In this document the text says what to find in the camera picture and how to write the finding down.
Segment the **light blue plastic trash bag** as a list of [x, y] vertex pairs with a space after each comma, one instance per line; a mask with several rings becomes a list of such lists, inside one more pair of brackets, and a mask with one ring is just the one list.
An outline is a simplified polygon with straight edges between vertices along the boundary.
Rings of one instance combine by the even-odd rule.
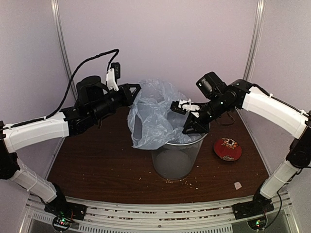
[[201, 137], [182, 133], [189, 114], [173, 112], [171, 104], [187, 97], [175, 86], [160, 79], [141, 80], [139, 84], [141, 90], [127, 117], [133, 148], [156, 150], [166, 143], [186, 144]]

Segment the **grey mesh trash bin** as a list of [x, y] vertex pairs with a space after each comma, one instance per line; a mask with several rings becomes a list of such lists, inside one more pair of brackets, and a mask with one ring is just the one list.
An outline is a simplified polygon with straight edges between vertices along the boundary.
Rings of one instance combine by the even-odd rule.
[[164, 179], [173, 181], [188, 176], [206, 136], [207, 134], [201, 134], [198, 139], [185, 144], [169, 142], [151, 151], [156, 173]]

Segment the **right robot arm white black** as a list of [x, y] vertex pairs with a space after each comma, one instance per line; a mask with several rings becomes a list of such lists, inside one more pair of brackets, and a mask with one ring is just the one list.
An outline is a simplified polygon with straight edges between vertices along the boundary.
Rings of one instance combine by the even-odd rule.
[[311, 163], [311, 114], [277, 99], [255, 83], [238, 79], [231, 84], [223, 82], [216, 73], [205, 74], [196, 86], [208, 99], [205, 103], [180, 100], [177, 107], [188, 113], [183, 133], [206, 133], [211, 121], [233, 109], [244, 109], [280, 126], [294, 138], [285, 160], [258, 188], [249, 210], [260, 214], [272, 197]]

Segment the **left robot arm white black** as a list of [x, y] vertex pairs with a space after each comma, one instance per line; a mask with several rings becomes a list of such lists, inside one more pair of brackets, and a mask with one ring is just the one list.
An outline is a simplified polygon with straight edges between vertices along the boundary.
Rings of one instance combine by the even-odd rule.
[[73, 107], [31, 120], [28, 124], [0, 125], [0, 178], [11, 180], [39, 196], [60, 216], [70, 211], [60, 187], [24, 165], [17, 151], [50, 139], [80, 135], [115, 114], [119, 107], [132, 105], [141, 90], [139, 84], [117, 85], [115, 78], [107, 78], [103, 84], [99, 76], [84, 78], [76, 88], [78, 99]]

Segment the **red floral overturned bowl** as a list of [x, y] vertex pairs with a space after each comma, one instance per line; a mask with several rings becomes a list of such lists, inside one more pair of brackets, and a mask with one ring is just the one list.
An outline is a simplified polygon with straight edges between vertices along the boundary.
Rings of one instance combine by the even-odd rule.
[[234, 162], [241, 158], [242, 148], [240, 144], [228, 137], [222, 137], [213, 144], [215, 154], [224, 161]]

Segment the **small pink paper scrap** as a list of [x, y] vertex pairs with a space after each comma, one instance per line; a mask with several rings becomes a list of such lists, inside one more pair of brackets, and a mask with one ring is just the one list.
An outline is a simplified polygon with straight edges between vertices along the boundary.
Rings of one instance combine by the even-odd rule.
[[240, 188], [242, 188], [242, 185], [241, 185], [240, 182], [235, 182], [235, 183], [234, 183], [234, 186], [235, 186], [235, 189], [236, 189], [236, 190], [239, 190]]

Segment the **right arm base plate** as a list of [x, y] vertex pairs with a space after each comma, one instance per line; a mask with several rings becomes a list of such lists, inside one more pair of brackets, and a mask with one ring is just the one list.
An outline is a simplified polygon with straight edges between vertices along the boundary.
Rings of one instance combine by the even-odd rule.
[[243, 219], [263, 215], [273, 211], [275, 208], [271, 202], [261, 203], [260, 201], [240, 202], [232, 206], [235, 219]]

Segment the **right aluminium frame post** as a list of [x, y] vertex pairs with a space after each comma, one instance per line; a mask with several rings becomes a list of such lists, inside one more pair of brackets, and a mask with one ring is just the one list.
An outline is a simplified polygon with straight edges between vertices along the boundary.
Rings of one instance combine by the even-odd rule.
[[260, 38], [262, 34], [262, 27], [264, 21], [264, 11], [265, 11], [265, 0], [257, 1], [257, 9], [253, 26], [253, 33], [249, 48], [249, 53], [247, 56], [247, 61], [244, 69], [243, 80], [250, 81], [253, 68], [255, 66], [255, 57], [257, 50], [259, 48]]

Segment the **aluminium frame post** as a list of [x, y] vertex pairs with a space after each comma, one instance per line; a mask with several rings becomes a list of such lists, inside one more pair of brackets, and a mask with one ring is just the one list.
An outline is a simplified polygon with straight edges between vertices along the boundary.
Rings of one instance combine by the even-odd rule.
[[257, 1], [257, 9], [253, 26], [253, 33], [249, 48], [249, 53], [247, 56], [247, 61], [244, 69], [243, 80], [250, 81], [253, 68], [255, 66], [255, 57], [257, 50], [259, 48], [260, 38], [262, 34], [262, 27], [264, 21], [264, 11], [265, 11], [265, 0]]
[[57, 41], [60, 48], [61, 60], [65, 70], [65, 76], [68, 81], [67, 88], [68, 92], [66, 98], [63, 102], [63, 106], [66, 103], [75, 103], [77, 100], [78, 94], [76, 87], [74, 85], [74, 81], [70, 81], [72, 75], [72, 69], [69, 64], [69, 56], [66, 48], [65, 37], [64, 37], [64, 30], [61, 21], [60, 15], [60, 6], [59, 0], [51, 0], [51, 7], [52, 7], [52, 16], [55, 24], [56, 34], [57, 34]]

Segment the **left aluminium frame post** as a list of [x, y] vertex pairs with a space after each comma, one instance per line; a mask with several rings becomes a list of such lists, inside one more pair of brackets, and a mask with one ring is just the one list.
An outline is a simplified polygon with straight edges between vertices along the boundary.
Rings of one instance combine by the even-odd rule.
[[65, 37], [64, 37], [64, 30], [61, 21], [60, 15], [60, 6], [59, 0], [51, 0], [51, 7], [52, 7], [52, 16], [55, 24], [56, 34], [57, 34], [57, 41], [60, 48], [61, 60], [65, 70], [65, 76], [68, 81], [67, 88], [68, 92], [66, 98], [63, 102], [63, 106], [66, 103], [75, 103], [77, 100], [78, 94], [76, 87], [74, 85], [74, 81], [70, 81], [72, 75], [72, 69], [69, 64], [69, 56], [66, 48]]

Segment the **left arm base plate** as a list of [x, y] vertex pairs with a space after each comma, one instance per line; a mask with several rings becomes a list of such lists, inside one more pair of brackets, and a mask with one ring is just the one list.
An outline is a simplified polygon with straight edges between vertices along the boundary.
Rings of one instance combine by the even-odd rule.
[[87, 206], [83, 204], [77, 204], [68, 202], [65, 207], [61, 207], [61, 210], [57, 210], [49, 203], [44, 204], [44, 211], [51, 213], [58, 217], [64, 217], [69, 220], [84, 220], [86, 215]]

